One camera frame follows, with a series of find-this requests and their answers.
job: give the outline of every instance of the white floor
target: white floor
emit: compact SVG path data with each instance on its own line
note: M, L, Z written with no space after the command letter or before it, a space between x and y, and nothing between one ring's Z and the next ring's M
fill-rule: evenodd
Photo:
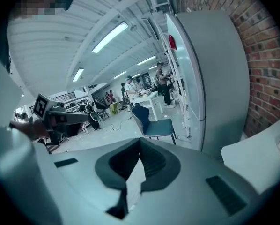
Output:
M185 137L185 130L183 129L183 117L181 115L179 104L173 109L168 109L163 107L164 113L162 114L160 108L155 106L157 118L168 119L170 118L173 123L173 127L176 135L179 139L176 139L176 144L178 146L183 146L186 148L191 148L190 140ZM81 132L76 137L71 137L69 141L65 141L58 149L53 153L71 152L74 150L84 150L89 148L94 148L98 146L104 146L110 143L115 143L128 138L142 137L142 134L137 127L134 118L129 118L132 116L129 112L122 110L116 115L110 115L101 123L101 130L94 130L92 127L88 127L89 133ZM153 113L151 111L150 120L155 120ZM168 143L173 143L171 136L159 137L161 141ZM136 205L137 201L140 199L140 184L145 181L145 174L143 164L139 160L135 166L130 178L126 182L127 184L127 202L128 208L133 209L133 205Z

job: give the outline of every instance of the white shirt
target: white shirt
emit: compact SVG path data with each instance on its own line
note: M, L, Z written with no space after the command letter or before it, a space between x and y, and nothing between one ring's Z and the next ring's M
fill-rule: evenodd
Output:
M137 98L139 96L138 94L129 94L128 90L131 91L131 92L136 92L137 91L136 88L134 87L134 85L132 85L132 83L131 84L127 84L127 83L125 84L125 91L126 91L127 95L129 96L130 99L134 99L134 98Z

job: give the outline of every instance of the table leg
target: table leg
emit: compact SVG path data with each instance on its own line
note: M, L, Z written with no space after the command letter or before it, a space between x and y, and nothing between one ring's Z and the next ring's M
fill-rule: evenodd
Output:
M158 97L158 101L159 101L159 106L160 106L161 113L163 113L163 109L162 109L162 105L161 105L160 97Z
M158 121L158 119L157 119L157 114L155 113L154 103L153 103L153 101L152 101L151 99L149 100L149 102L150 102L151 108L152 108L152 110L153 110L153 114L154 114L154 116L155 116L155 120Z

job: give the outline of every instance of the staircase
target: staircase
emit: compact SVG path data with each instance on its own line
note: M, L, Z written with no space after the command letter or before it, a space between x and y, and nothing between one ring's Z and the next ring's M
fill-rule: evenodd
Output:
M106 101L98 96L95 96L92 94L92 98L93 98L93 101L96 105L96 108L97 109L107 109L108 106L106 104Z

